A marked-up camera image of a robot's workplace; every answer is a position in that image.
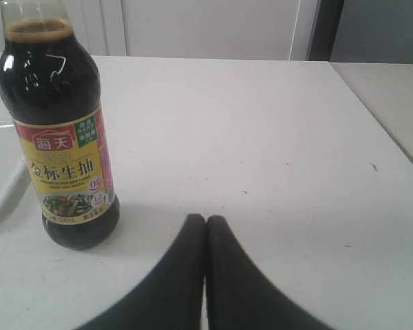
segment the yellow label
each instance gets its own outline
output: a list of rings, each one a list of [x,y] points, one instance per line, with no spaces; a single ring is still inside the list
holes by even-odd
[[[101,108],[73,122],[15,121],[44,216],[76,225],[102,215],[114,200]]]

